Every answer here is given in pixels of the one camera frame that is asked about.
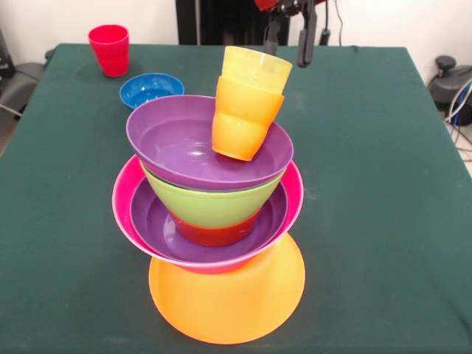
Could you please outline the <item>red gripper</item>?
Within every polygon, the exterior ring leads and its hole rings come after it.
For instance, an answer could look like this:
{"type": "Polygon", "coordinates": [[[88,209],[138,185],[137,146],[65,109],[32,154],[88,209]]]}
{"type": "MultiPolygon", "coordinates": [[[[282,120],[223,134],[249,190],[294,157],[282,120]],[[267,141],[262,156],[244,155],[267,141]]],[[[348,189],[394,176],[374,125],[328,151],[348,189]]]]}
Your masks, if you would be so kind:
{"type": "MultiPolygon", "coordinates": [[[[316,35],[316,5],[326,0],[255,0],[260,11],[300,12],[304,19],[304,27],[299,34],[297,65],[306,68],[313,59],[314,40],[316,35]]],[[[265,29],[263,51],[275,55],[280,38],[285,37],[286,20],[283,13],[271,13],[265,29]]]]}

